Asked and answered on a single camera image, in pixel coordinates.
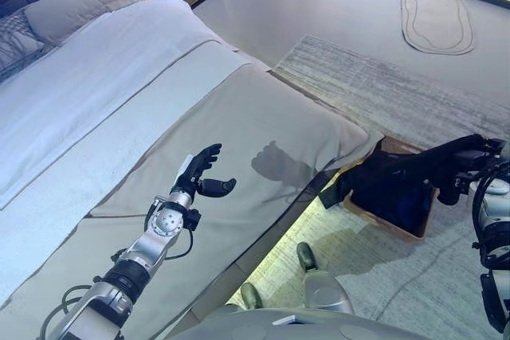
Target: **small rug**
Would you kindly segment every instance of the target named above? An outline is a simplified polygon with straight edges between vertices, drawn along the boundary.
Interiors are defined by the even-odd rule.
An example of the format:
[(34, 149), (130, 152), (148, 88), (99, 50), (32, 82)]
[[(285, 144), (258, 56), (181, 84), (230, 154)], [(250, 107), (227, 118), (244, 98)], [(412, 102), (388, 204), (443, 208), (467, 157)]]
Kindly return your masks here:
[(461, 55), (475, 47), (461, 0), (402, 0), (402, 31), (409, 45), (425, 53)]
[(303, 37), (275, 72), (352, 119), (422, 149), (472, 133), (510, 135), (510, 109), (317, 37)]

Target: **patterned pillow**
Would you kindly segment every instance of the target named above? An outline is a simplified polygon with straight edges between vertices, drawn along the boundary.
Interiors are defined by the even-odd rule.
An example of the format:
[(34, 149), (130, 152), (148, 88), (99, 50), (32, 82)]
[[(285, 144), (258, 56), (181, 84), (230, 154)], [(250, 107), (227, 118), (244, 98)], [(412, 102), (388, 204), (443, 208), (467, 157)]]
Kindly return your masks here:
[(0, 19), (0, 82), (48, 52), (32, 32), (23, 10)]
[(23, 10), (18, 10), (14, 14), (0, 19), (0, 36), (3, 36), (5, 33), (13, 32), (19, 32), (35, 38)]

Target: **floor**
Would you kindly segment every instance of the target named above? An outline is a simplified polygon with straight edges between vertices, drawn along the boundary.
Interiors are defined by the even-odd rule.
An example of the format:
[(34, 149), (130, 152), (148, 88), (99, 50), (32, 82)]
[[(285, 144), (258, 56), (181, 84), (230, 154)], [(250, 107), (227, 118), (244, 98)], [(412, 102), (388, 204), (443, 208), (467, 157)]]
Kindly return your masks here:
[(206, 0), (194, 12), (228, 42), (272, 67), (308, 33), (508, 106), (510, 10), (463, 1), (477, 46), (458, 57), (408, 46), (400, 0)]

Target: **rug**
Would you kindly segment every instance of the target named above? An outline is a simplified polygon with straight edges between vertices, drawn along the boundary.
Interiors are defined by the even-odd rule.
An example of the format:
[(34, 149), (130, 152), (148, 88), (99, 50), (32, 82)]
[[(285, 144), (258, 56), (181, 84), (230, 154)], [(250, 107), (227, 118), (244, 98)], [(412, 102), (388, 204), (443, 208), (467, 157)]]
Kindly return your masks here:
[(475, 47), (462, 0), (402, 0), (402, 32), (418, 51), (462, 55)]
[[(328, 104), (388, 135), (423, 148), (474, 131), (502, 137), (508, 110), (441, 87), (357, 53), (305, 37), (276, 72)], [(351, 297), (357, 315), (437, 340), (499, 340), (481, 299), (476, 235), (462, 196), (455, 206), (435, 201), (426, 238), (403, 242), (318, 198), (248, 278), (265, 307), (302, 307), (303, 271), (296, 257), (308, 242), (320, 268)], [(230, 300), (242, 305), (239, 291)]]
[(305, 36), (276, 74), (385, 135), (423, 149), (472, 133), (510, 138), (510, 109)]

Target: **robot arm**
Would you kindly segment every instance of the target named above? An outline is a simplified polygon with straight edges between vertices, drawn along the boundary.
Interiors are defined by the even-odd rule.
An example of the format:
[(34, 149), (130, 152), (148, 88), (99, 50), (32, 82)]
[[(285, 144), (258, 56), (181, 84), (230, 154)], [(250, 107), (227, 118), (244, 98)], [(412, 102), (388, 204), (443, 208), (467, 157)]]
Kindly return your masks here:
[[(207, 147), (193, 157), (178, 176), (168, 198), (156, 197), (145, 220), (145, 232), (131, 246), (113, 256), (115, 265), (95, 283), (53, 329), (51, 340), (120, 340), (120, 328), (128, 320), (136, 300), (154, 277), (166, 258), (168, 249), (182, 229), (192, 232), (200, 221), (200, 213), (190, 209), (195, 193), (206, 197), (224, 197), (236, 180), (222, 182), (201, 180), (220, 153), (221, 144)], [(41, 330), (45, 340), (45, 326)]]
[(509, 171), (509, 162), (490, 167), (468, 192), (478, 240), (473, 248), (480, 250), (488, 269), (480, 277), (485, 312), (505, 338), (510, 338), (510, 185), (503, 179), (508, 180)]

